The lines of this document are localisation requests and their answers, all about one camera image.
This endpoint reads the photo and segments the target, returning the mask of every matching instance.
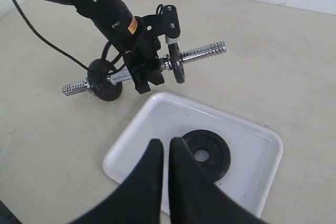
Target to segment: robotic arm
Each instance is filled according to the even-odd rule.
[[[176,7],[160,5],[156,14],[133,16],[122,0],[46,0],[73,5],[77,12],[93,21],[108,40],[101,59],[94,60],[85,81],[64,87],[65,95],[91,90],[105,101],[117,99],[122,81],[132,79],[138,93],[150,91],[149,82],[164,83],[163,70],[173,70],[177,83],[185,81],[183,63],[226,52],[223,41],[206,47],[180,53],[178,40],[181,34]],[[169,55],[159,59],[161,43],[158,37],[165,35]],[[106,55],[113,45],[119,52],[109,62]],[[123,58],[120,69],[114,65]]]

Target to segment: white table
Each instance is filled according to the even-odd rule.
[[[138,16],[176,5],[182,50],[225,40],[227,54],[185,66],[183,85],[166,72],[166,84],[148,94],[130,81],[112,103],[70,98],[62,86],[86,72],[39,41],[17,12],[0,19],[0,199],[13,213],[24,224],[65,223],[102,201],[117,187],[102,170],[107,150],[149,95],[169,91],[280,135],[284,155],[264,220],[333,223],[336,17],[243,0],[124,1]],[[105,38],[73,7],[29,0],[23,9],[85,64],[100,57]]]

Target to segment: plastic tray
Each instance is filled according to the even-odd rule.
[[[159,138],[165,155],[161,209],[169,214],[170,140],[199,129],[220,135],[231,151],[229,171],[216,185],[260,217],[282,157],[280,137],[273,131],[170,93],[157,93],[147,100],[106,154],[103,169],[107,176],[122,183],[140,160],[149,140]]]

